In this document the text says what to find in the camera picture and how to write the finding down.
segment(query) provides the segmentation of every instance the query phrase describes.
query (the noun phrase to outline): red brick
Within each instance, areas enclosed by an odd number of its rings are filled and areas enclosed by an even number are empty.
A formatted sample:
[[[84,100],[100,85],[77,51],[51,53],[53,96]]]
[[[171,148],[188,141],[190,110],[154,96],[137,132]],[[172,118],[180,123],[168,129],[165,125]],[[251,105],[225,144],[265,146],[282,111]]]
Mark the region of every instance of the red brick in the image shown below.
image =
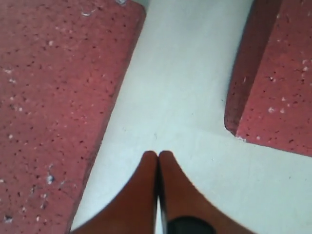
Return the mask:
[[[1,1],[1,234],[69,231],[144,19],[131,1]]]
[[[256,0],[243,33],[225,126],[247,142],[312,156],[312,1]]]

